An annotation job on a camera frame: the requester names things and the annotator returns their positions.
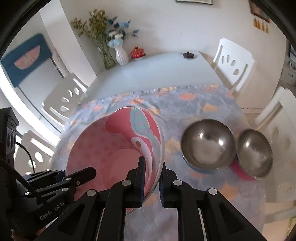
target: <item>large pink plastic bowl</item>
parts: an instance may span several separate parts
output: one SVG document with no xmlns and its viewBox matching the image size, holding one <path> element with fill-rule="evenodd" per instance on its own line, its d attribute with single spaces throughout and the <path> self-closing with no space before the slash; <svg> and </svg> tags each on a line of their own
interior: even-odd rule
<svg viewBox="0 0 296 241">
<path fill-rule="evenodd" d="M 89 125 L 74 143 L 66 175 L 86 167 L 96 169 L 96 177 L 77 188 L 77 200 L 88 189 L 102 191 L 126 179 L 137 168 L 139 157 L 146 159 L 144 201 L 154 191 L 163 166 L 162 132 L 146 109 L 124 107 Z"/>
</svg>

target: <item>stainless steel bowl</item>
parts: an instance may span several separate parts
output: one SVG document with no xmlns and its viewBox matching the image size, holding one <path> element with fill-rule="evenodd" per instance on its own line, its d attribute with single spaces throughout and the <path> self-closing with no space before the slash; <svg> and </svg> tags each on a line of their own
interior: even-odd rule
<svg viewBox="0 0 296 241">
<path fill-rule="evenodd" d="M 200 120 L 183 134 L 181 149 L 185 161 L 200 172 L 221 171 L 234 160 L 235 139 L 231 130 L 217 120 Z"/>
<path fill-rule="evenodd" d="M 242 170 L 254 179 L 268 175 L 273 165 L 271 146 L 256 130 L 245 130 L 237 142 L 237 157 Z"/>
</svg>

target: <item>gray tablecloth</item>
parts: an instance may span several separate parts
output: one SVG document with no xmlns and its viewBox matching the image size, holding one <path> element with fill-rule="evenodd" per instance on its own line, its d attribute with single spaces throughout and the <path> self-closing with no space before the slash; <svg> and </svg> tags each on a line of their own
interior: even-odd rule
<svg viewBox="0 0 296 241">
<path fill-rule="evenodd" d="M 165 140 L 165 163 L 178 179 L 193 188 L 214 187 L 221 192 L 259 231 L 263 229 L 264 181 L 239 179 L 230 169 L 214 174 L 202 174 L 188 167 L 182 158 L 180 139 L 191 123 L 204 118 L 225 123 L 237 137 L 249 124 L 228 89 L 222 85 L 182 86 L 96 99 L 78 107 L 66 126 L 53 157 L 53 169 L 65 169 L 70 150 L 80 133 L 92 122 L 113 111 L 136 105 L 155 115 Z M 164 209 L 159 189 L 143 207 L 126 217 L 125 240 L 178 240 L 176 209 Z"/>
</svg>

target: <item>red glass jar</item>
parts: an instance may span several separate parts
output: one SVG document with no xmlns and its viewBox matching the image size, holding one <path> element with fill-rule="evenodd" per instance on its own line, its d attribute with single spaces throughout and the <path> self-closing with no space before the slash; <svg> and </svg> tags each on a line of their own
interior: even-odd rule
<svg viewBox="0 0 296 241">
<path fill-rule="evenodd" d="M 131 51 L 132 58 L 141 58 L 145 55 L 144 49 L 135 47 L 133 51 Z"/>
</svg>

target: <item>chair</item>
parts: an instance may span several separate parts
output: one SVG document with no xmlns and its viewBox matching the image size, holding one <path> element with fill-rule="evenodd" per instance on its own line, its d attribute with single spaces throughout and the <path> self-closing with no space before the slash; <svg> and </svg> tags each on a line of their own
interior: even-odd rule
<svg viewBox="0 0 296 241">
<path fill-rule="evenodd" d="M 296 200 L 296 97 L 279 87 L 273 99 L 252 124 L 268 139 L 274 165 L 266 178 L 266 201 Z M 265 222 L 296 216 L 296 207 L 267 214 Z"/>
<path fill-rule="evenodd" d="M 51 157 L 53 156 L 54 146 L 38 137 L 32 131 L 28 131 L 28 133 L 23 135 L 21 144 L 32 156 L 35 172 L 51 168 Z M 30 158 L 21 147 L 18 148 L 15 156 L 15 169 L 21 175 L 25 175 L 26 172 L 33 173 Z"/>
<path fill-rule="evenodd" d="M 73 73 L 67 75 L 42 103 L 43 111 L 64 126 L 86 92 L 87 86 Z"/>
<path fill-rule="evenodd" d="M 252 53 L 232 41 L 222 38 L 212 63 L 223 84 L 231 92 L 239 92 L 247 84 L 254 70 L 255 60 Z"/>
</svg>

